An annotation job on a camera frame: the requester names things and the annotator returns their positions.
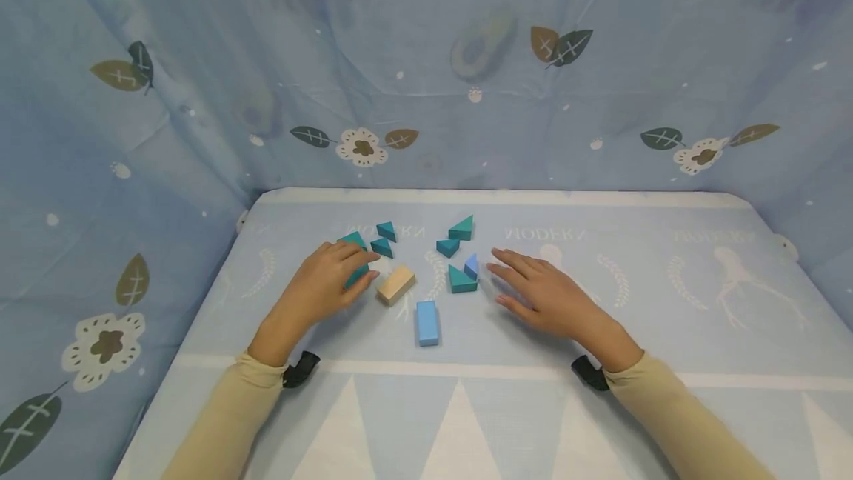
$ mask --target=blue fabric backdrop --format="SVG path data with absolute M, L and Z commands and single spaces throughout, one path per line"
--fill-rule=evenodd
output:
M 852 4 L 0 0 L 0 476 L 108 476 L 270 188 L 724 190 L 853 323 Z

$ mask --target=natural wood block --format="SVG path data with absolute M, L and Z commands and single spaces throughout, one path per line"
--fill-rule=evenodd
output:
M 414 284 L 415 273 L 412 273 L 405 265 L 401 265 L 394 269 L 391 276 L 378 288 L 376 296 L 386 305 L 393 306 L 394 302 L 399 300 Z

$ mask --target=white triangle pattern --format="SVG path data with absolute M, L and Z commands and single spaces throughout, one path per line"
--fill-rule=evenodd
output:
M 803 411 L 814 442 L 820 480 L 842 480 L 853 473 L 853 436 L 803 393 Z
M 461 381 L 456 383 L 421 480 L 501 480 Z
M 292 480 L 375 480 L 355 381 L 349 378 Z
M 568 389 L 566 409 L 552 480 L 630 480 L 616 452 L 583 406 L 577 391 Z

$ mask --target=triangular prism block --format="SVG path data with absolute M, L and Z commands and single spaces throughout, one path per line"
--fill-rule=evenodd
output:
M 471 279 L 452 265 L 447 266 L 447 276 L 450 282 L 450 293 L 468 293 L 477 290 L 477 280 Z
M 464 220 L 456 223 L 453 228 L 447 231 L 449 239 L 462 239 L 471 241 L 471 233 L 475 231 L 475 217 L 467 216 Z
M 376 225 L 376 232 L 380 237 L 397 243 L 397 233 L 394 232 L 394 225 L 392 225 L 390 221 L 378 223 L 378 225 Z
M 440 239 L 436 241 L 435 249 L 445 257 L 452 258 L 459 250 L 459 239 Z
M 371 241 L 370 248 L 373 249 L 376 254 L 381 254 L 382 256 L 389 258 L 394 257 L 394 253 L 391 251 L 391 242 L 385 238 L 379 238 L 375 241 Z
M 479 264 L 477 263 L 477 255 L 472 254 L 470 258 L 465 261 L 465 268 L 462 269 L 462 272 L 468 275 L 468 278 L 471 280 L 477 279 L 477 271 L 479 271 Z

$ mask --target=white flower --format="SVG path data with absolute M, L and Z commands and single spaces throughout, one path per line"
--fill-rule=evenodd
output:
M 695 175 L 708 169 L 723 155 L 723 147 L 729 143 L 729 138 L 706 138 L 697 141 L 689 149 L 681 149 L 672 157 L 681 167 L 681 172 Z
M 385 164 L 388 153 L 378 146 L 376 134 L 366 128 L 344 130 L 341 134 L 341 144 L 335 149 L 338 156 L 344 160 L 352 160 L 359 167 L 372 167 L 374 164 Z
M 145 317 L 130 313 L 117 319 L 113 313 L 77 323 L 77 341 L 62 353 L 62 370 L 77 373 L 74 390 L 84 393 L 106 382 L 109 373 L 122 373 L 141 354 L 137 340 L 145 332 Z

